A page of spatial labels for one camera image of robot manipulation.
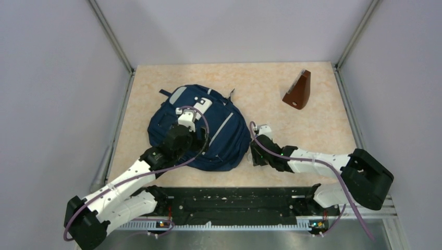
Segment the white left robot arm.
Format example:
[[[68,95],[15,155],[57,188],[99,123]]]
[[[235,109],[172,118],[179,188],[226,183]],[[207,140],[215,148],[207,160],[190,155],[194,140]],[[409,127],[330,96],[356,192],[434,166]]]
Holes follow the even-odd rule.
[[[81,249],[96,249],[118,227],[167,209],[168,196],[158,186],[146,184],[161,174],[195,161],[180,162],[187,152],[201,155],[208,147],[210,130],[201,129],[202,139],[189,126],[175,124],[156,146],[148,148],[126,171],[97,191],[67,203],[63,239],[74,241]]]

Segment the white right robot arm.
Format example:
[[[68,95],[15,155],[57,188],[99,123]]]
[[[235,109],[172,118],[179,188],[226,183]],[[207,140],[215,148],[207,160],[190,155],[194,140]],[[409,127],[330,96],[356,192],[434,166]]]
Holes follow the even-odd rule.
[[[350,154],[323,154],[296,146],[280,147],[266,135],[256,135],[251,144],[253,164],[270,165],[280,172],[309,173],[334,178],[337,184],[317,184],[306,199],[306,209],[319,215],[326,208],[355,201],[370,210],[380,210],[394,175],[364,149]]]

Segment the navy blue student backpack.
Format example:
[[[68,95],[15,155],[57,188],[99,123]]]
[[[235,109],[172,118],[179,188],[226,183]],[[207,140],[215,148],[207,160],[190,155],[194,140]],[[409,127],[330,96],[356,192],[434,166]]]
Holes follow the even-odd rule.
[[[199,111],[208,123],[205,124],[197,116],[195,127],[198,129],[197,136],[201,139],[205,136],[205,129],[209,129],[208,148],[201,155],[192,149],[179,162],[183,163],[194,157],[195,160],[189,163],[189,167],[202,171],[229,171],[239,165],[248,151],[251,136],[242,113],[230,97],[224,97],[216,90],[198,84],[183,85],[173,92],[163,89],[159,92],[167,96],[167,100],[161,103],[147,128],[151,146],[159,145],[170,127],[177,123],[177,108],[194,106],[206,98],[211,101],[210,107],[200,107]]]

